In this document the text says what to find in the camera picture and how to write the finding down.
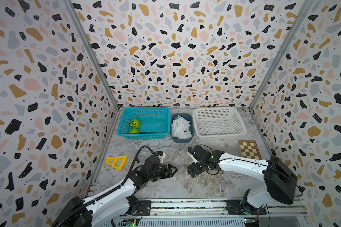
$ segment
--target white plastic basket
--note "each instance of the white plastic basket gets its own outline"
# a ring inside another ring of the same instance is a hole
[[[200,140],[226,139],[246,134],[246,127],[234,107],[199,108],[192,111]]]

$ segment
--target teal plastic basket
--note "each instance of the teal plastic basket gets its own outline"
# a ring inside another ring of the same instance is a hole
[[[129,107],[121,116],[117,134],[127,139],[164,139],[171,128],[170,118],[168,107]],[[140,121],[139,134],[129,134],[132,119]]]

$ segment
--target yellow plastic triangle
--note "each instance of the yellow plastic triangle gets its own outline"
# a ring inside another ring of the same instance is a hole
[[[117,167],[116,164],[120,159],[122,159],[123,161],[121,162],[120,166]],[[122,171],[126,161],[127,161],[127,156],[117,156],[117,157],[108,157],[106,160],[106,163],[109,164],[110,166]]]

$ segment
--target terrazzo wallpaper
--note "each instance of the terrazzo wallpaper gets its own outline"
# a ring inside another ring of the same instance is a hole
[[[341,227],[341,1],[315,1],[252,112],[314,226]]]
[[[0,227],[86,194],[113,111],[61,1],[0,1]]]
[[[119,106],[250,105],[303,0],[73,0]]]

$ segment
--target marble tabletop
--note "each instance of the marble tabletop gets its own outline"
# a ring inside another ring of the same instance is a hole
[[[189,113],[193,109],[170,109],[171,114]],[[102,164],[100,173],[96,179],[95,187],[91,187],[93,193],[97,194],[112,185],[120,182],[127,174],[135,154],[142,145],[149,146],[154,152],[161,150],[166,153],[164,164],[172,164],[178,168],[177,173],[170,179],[148,182],[148,185],[135,193],[140,199],[147,198],[207,198],[207,197],[243,197],[245,191],[253,188],[261,182],[250,176],[235,172],[220,172],[218,175],[209,175],[206,172],[192,178],[186,170],[186,167],[192,163],[191,157],[187,155],[187,148],[198,144],[204,144],[214,150],[222,150],[232,155],[240,156],[237,140],[248,139],[255,140],[258,144],[260,154],[264,159],[269,159],[270,155],[263,142],[262,135],[259,133],[254,120],[248,109],[238,109],[246,126],[247,134],[230,139],[200,141],[197,135],[194,135],[190,143],[175,143],[170,134],[165,139],[151,140],[127,140],[117,135],[117,126],[111,138],[110,145],[106,152],[106,157],[127,156],[128,160],[122,171],[119,171],[105,161]],[[142,165],[146,157],[151,153],[143,148],[138,156]]]

